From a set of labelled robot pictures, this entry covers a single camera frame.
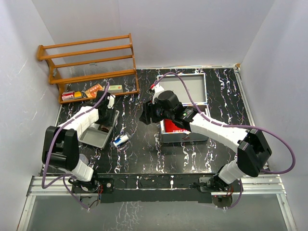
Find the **brown bottle orange cap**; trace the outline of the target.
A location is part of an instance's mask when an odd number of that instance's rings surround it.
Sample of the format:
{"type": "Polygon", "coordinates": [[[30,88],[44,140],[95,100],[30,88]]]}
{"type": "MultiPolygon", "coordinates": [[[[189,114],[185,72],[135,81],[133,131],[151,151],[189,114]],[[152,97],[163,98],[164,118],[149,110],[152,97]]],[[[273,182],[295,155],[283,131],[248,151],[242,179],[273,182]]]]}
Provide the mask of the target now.
{"type": "Polygon", "coordinates": [[[111,129],[111,126],[107,126],[107,125],[101,125],[99,130],[102,131],[102,132],[106,132],[108,133],[111,129]]]}

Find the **red fabric medicine pouch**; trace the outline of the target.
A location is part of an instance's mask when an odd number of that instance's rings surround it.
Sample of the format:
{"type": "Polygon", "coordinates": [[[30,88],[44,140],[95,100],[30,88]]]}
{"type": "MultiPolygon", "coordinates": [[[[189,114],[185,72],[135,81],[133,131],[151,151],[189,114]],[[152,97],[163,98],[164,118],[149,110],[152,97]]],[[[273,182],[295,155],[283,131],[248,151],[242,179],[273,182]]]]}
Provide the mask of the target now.
{"type": "Polygon", "coordinates": [[[165,119],[164,120],[164,127],[167,133],[190,133],[188,130],[179,128],[176,126],[171,120],[165,119]]]}

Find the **grey plastic tray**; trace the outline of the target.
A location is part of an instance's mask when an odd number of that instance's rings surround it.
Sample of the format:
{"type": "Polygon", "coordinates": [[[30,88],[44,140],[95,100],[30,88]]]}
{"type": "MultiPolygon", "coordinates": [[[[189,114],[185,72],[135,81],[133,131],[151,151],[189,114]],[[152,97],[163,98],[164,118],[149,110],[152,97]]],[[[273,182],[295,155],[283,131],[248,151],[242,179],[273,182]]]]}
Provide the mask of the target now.
{"type": "Polygon", "coordinates": [[[93,147],[104,148],[117,123],[118,116],[119,111],[115,110],[113,125],[111,126],[111,129],[108,133],[100,131],[99,128],[101,125],[93,123],[82,133],[78,141],[93,147]]]}

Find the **white blue bandage roll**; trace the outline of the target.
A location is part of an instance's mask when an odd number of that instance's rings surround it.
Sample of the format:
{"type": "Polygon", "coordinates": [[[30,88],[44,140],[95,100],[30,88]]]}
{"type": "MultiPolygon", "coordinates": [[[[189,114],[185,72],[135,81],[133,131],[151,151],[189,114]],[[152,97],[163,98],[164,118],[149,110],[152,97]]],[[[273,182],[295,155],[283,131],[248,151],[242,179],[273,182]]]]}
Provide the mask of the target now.
{"type": "Polygon", "coordinates": [[[129,139],[130,139],[130,135],[127,135],[127,134],[123,135],[121,137],[118,137],[116,140],[114,140],[112,142],[112,145],[114,147],[118,147],[118,146],[122,145],[123,143],[127,142],[129,139]]]}

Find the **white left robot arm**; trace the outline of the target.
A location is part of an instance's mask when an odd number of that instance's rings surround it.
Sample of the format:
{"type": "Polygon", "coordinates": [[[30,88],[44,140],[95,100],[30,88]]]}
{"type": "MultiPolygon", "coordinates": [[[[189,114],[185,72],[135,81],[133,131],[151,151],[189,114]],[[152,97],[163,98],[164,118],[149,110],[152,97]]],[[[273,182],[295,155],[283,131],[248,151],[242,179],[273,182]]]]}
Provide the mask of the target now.
{"type": "Polygon", "coordinates": [[[80,110],[66,122],[58,126],[49,126],[45,132],[42,162],[44,164],[41,186],[43,189],[51,186],[54,181],[46,184],[48,167],[65,172],[77,185],[89,192],[99,188],[99,180],[94,176],[94,169],[79,153],[79,139],[93,124],[111,126],[114,119],[115,96],[100,90],[96,98],[82,106],[80,110]]]}

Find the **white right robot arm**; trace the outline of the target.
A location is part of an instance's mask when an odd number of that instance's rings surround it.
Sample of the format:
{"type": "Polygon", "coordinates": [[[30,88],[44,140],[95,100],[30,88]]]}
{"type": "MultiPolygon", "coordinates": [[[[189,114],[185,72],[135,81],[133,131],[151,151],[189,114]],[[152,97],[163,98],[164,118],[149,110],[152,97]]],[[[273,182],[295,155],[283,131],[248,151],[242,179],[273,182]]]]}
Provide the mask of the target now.
{"type": "Polygon", "coordinates": [[[205,187],[225,191],[241,177],[257,177],[272,154],[270,146],[257,128],[229,128],[204,113],[196,106],[184,106],[170,90],[162,90],[153,100],[143,104],[140,121],[146,125],[164,119],[172,121],[177,127],[192,133],[201,134],[229,147],[237,158],[222,166],[205,187]]]}

